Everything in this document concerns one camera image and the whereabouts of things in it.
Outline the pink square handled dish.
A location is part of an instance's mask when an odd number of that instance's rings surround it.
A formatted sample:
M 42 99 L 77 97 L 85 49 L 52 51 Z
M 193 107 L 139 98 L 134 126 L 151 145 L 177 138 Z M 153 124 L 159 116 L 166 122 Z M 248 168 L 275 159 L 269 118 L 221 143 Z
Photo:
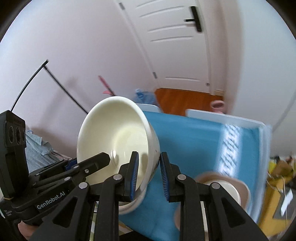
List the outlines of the pink square handled dish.
M 213 182 L 219 183 L 231 197 L 246 211 L 250 203 L 250 190 L 248 186 L 232 177 L 224 176 L 217 172 L 205 172 L 194 178 L 194 180 L 201 184 L 210 185 Z M 202 214 L 203 214 L 203 225 L 204 231 L 208 233 L 206 213 L 204 202 L 201 202 Z M 176 228 L 180 231 L 180 220 L 181 220 L 181 208 L 180 206 L 175 211 L 174 221 Z

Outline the cream round bowl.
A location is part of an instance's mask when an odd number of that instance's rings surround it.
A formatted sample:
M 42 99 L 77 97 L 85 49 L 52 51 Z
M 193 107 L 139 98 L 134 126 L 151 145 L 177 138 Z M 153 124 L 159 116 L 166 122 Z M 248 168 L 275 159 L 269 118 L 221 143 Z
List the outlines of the cream round bowl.
M 136 195 L 147 188 L 158 166 L 158 137 L 144 112 L 128 98 L 115 96 L 100 101 L 82 123 L 77 141 L 77 161 L 101 152 L 110 156 L 107 167 L 86 178 L 91 185 L 117 174 L 129 163 L 132 152 L 139 154 Z

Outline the grey blue clothing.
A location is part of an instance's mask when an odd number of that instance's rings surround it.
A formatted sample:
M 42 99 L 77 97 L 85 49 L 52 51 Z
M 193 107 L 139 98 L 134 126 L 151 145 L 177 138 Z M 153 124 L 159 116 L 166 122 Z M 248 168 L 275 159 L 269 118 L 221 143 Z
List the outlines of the grey blue clothing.
M 72 159 L 54 150 L 49 142 L 34 135 L 32 131 L 26 131 L 26 145 L 25 153 L 29 173 L 59 161 Z

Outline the yellow cardboard box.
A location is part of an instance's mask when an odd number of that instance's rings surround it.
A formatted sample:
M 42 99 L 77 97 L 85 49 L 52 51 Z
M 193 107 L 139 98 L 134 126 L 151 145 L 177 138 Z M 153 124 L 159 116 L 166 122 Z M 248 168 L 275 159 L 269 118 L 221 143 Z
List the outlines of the yellow cardboard box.
M 295 219 L 295 155 L 270 158 L 258 225 L 270 240 L 283 236 Z

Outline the blue tablecloth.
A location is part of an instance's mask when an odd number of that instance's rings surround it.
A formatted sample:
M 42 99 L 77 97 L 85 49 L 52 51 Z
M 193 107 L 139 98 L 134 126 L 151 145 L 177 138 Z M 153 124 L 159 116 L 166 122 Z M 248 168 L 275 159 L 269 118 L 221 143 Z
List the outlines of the blue tablecloth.
M 165 113 L 146 112 L 145 116 L 158 136 L 161 151 L 168 154 L 170 162 L 183 174 L 194 178 L 217 171 L 222 140 L 230 132 L 224 124 Z M 271 128 L 256 122 L 253 128 L 238 126 L 237 129 L 240 138 L 233 177 L 248 186 L 251 197 L 247 213 L 258 221 L 265 191 Z M 179 231 L 174 223 L 177 207 L 177 203 L 167 202 L 161 173 L 156 171 L 140 206 L 121 215 L 119 220 L 152 240 L 178 240 Z

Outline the pink broom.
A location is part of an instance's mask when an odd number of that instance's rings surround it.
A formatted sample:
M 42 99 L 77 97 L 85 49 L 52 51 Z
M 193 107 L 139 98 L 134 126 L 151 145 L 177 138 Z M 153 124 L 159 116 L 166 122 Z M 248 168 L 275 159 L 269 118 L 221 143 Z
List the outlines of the pink broom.
M 106 80 L 101 75 L 98 76 L 98 79 L 100 80 L 102 85 L 106 88 L 106 90 L 104 90 L 103 94 L 108 94 L 109 96 L 116 96 L 114 91 L 111 89 L 109 84 L 106 82 Z

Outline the black clothes rack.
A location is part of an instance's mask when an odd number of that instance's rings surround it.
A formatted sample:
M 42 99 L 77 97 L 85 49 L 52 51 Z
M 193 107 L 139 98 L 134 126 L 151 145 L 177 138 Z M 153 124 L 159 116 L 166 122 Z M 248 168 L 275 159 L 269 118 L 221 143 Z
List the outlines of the black clothes rack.
M 13 101 L 13 104 L 10 107 L 10 111 L 13 112 L 16 105 L 18 104 L 19 100 L 21 99 L 22 95 L 25 93 L 27 88 L 30 86 L 30 84 L 33 82 L 33 80 L 36 79 L 36 77 L 39 75 L 40 72 L 45 72 L 47 76 L 42 74 L 42 76 L 38 79 L 40 81 L 40 84 L 38 84 L 38 87 L 43 87 L 43 89 L 48 90 L 49 92 L 52 91 L 52 85 L 50 82 L 55 83 L 56 87 L 60 89 L 81 111 L 83 111 L 85 114 L 88 114 L 89 111 L 82 106 L 82 104 L 68 91 L 68 89 L 56 78 L 56 76 L 53 74 L 53 72 L 48 67 L 49 60 L 45 60 L 41 66 L 33 73 L 33 75 L 29 78 L 29 80 L 25 83 L 25 85 L 22 87 L 22 89 L 19 91 L 18 95 L 16 96 L 15 100 Z

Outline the blue plastic bag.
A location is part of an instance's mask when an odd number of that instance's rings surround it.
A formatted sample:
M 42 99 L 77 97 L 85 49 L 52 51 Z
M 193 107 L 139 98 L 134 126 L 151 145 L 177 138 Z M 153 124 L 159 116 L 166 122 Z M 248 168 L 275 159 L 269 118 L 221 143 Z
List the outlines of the blue plastic bag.
M 135 90 L 133 101 L 139 104 L 152 104 L 159 107 L 156 95 L 153 92 L 143 91 L 141 89 Z

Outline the pink slipper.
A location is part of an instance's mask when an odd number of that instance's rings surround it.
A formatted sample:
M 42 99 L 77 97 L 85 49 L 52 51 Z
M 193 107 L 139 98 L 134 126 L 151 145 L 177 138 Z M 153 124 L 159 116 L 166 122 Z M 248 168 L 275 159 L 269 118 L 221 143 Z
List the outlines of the pink slipper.
M 214 100 L 210 102 L 211 111 L 214 113 L 224 113 L 225 112 L 225 102 L 222 100 Z

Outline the white door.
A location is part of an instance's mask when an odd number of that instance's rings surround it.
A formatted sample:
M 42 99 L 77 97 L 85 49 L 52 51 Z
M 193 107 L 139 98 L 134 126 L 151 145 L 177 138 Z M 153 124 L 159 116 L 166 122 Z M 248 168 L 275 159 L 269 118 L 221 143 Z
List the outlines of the white door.
M 159 88 L 220 94 L 224 90 L 220 1 L 116 1 Z M 196 6 L 203 32 L 191 19 Z

